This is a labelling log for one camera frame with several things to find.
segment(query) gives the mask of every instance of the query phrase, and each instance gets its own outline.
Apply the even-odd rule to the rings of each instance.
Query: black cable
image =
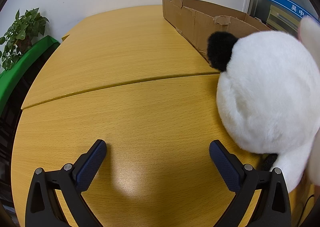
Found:
[[[304,207],[303,207],[303,209],[302,209],[302,213],[301,213],[301,215],[300,215],[300,218],[299,218],[299,221],[298,221],[298,223],[297,223],[297,226],[296,226],[296,227],[298,227],[298,226],[299,226],[300,221],[301,221],[302,216],[303,216],[303,213],[304,213],[304,210],[305,210],[305,209],[306,209],[306,207],[307,207],[308,201],[309,201],[312,197],[315,197],[315,195],[310,195],[310,196],[309,196],[309,198],[307,199],[307,201],[306,201],[306,203],[305,203],[305,205],[304,205]]]

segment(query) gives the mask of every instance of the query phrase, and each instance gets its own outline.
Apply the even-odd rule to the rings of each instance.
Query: brown cardboard box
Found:
[[[270,30],[246,13],[200,0],[162,0],[163,16],[207,59],[207,39],[227,31],[241,38]]]

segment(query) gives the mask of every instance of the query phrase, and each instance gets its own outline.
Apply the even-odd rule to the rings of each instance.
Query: blue gripper pad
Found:
[[[76,190],[79,193],[89,188],[106,154],[107,145],[104,141],[101,141],[76,175]]]
[[[241,188],[240,175],[215,141],[210,143],[209,153],[228,189],[237,193]]]

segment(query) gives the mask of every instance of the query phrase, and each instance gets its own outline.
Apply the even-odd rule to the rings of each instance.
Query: wooden tabletop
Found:
[[[116,21],[108,15],[123,16],[116,11],[86,18],[41,70],[25,100],[12,153],[12,193],[22,227],[34,170],[74,163],[96,139],[108,143],[108,153],[82,195],[104,226],[212,227],[234,195],[210,159],[214,139],[242,163],[257,166],[260,157],[238,148],[221,123],[215,102],[219,74],[159,9],[118,10],[126,20],[139,17],[140,10],[145,18],[119,20],[117,26],[109,25]],[[93,34],[100,33],[108,39],[95,41]],[[84,52],[92,47],[99,57],[86,67]],[[305,180],[290,193],[293,218],[299,218],[309,192]],[[69,224],[77,226],[57,193]]]

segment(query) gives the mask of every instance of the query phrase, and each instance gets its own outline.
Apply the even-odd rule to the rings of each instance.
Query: blue stripe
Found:
[[[304,16],[310,16],[313,19],[315,19],[317,22],[317,18],[315,18],[313,15],[311,15],[307,10],[296,4],[295,2],[291,0],[270,0],[272,2],[277,3],[278,5],[281,5],[282,7],[288,9],[292,13],[294,13],[296,16],[302,18]]]

